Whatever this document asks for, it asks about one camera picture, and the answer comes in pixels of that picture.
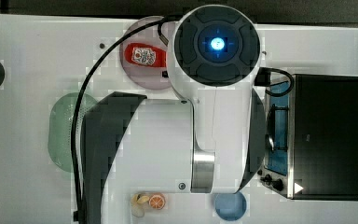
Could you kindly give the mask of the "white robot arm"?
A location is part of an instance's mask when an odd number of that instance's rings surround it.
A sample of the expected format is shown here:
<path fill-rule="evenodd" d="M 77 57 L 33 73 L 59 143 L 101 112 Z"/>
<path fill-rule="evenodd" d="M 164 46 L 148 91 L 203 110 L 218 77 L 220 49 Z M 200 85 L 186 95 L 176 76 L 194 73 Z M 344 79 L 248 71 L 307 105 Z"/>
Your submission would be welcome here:
<path fill-rule="evenodd" d="M 136 194 L 240 191 L 264 159 L 260 62 L 258 32 L 237 9 L 186 13 L 167 46 L 174 98 L 115 91 L 83 118 L 80 223 L 130 224 Z"/>

